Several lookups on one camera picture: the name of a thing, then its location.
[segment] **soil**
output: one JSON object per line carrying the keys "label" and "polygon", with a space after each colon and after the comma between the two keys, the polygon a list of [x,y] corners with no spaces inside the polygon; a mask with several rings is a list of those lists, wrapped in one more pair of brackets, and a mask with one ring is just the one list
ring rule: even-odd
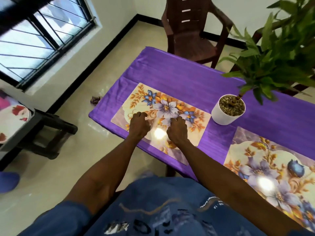
{"label": "soil", "polygon": [[226,95],[219,101],[220,109],[227,115],[237,117],[245,111],[245,104],[242,100],[238,100],[234,106],[230,105],[233,95]]}

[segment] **person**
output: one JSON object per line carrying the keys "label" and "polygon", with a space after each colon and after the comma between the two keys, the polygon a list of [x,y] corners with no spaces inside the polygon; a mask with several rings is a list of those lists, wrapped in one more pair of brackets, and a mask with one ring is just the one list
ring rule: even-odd
{"label": "person", "polygon": [[61,203],[19,235],[314,235],[193,146],[181,117],[171,119],[167,135],[199,182],[146,177],[131,183],[111,202],[134,149],[150,131],[145,117],[146,113],[134,114],[128,137],[95,163]]}

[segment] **white wall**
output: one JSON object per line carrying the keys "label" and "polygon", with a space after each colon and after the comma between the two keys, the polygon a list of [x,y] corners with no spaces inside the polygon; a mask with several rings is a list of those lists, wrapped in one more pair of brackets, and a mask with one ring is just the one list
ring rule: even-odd
{"label": "white wall", "polygon": [[[250,35],[263,27],[271,12],[267,6],[277,0],[212,0],[243,32],[247,27]],[[165,9],[166,0],[135,0],[136,10],[139,14],[161,19]],[[221,22],[211,13],[208,14],[204,31],[220,35]]]}
{"label": "white wall", "polygon": [[[133,0],[86,0],[98,27],[26,91],[35,108],[47,111],[136,15]],[[0,87],[7,85],[0,80]]]}

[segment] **potted plant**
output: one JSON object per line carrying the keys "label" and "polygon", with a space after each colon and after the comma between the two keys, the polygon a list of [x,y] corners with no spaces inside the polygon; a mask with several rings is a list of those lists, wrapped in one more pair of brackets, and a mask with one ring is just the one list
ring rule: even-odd
{"label": "potted plant", "polygon": [[262,31],[262,43],[258,47],[245,28],[242,35],[234,26],[232,36],[246,43],[246,50],[239,56],[231,53],[220,59],[219,63],[228,60],[239,67],[239,71],[222,74],[224,77],[238,77],[244,80],[238,96],[222,96],[212,110],[213,120],[227,125],[242,116],[246,110],[243,95],[253,90],[257,101],[262,105],[263,98],[276,101],[273,91],[294,89],[293,83],[315,87],[310,79],[315,66],[315,12],[312,7],[315,0],[298,0],[296,3],[279,0],[269,8],[279,7],[291,16],[281,27],[280,34],[272,30],[273,21],[277,18],[270,13]]}

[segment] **white flower pot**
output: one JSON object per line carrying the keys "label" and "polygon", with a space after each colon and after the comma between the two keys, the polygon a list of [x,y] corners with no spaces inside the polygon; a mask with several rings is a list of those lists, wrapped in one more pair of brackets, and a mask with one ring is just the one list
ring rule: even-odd
{"label": "white flower pot", "polygon": [[[233,94],[226,94],[226,95],[223,95],[221,98],[223,98],[224,96],[230,96],[230,95],[235,96]],[[235,121],[236,119],[238,119],[240,116],[242,116],[245,113],[246,105],[245,105],[245,103],[244,103],[244,101],[242,99],[240,101],[242,101],[244,103],[245,110],[244,110],[244,112],[241,115],[236,116],[236,117],[232,117],[230,115],[227,115],[226,113],[224,113],[221,110],[221,108],[219,106],[220,99],[216,103],[215,107],[213,108],[213,110],[211,112],[211,117],[217,124],[228,125],[228,124],[232,123],[233,121]]]}

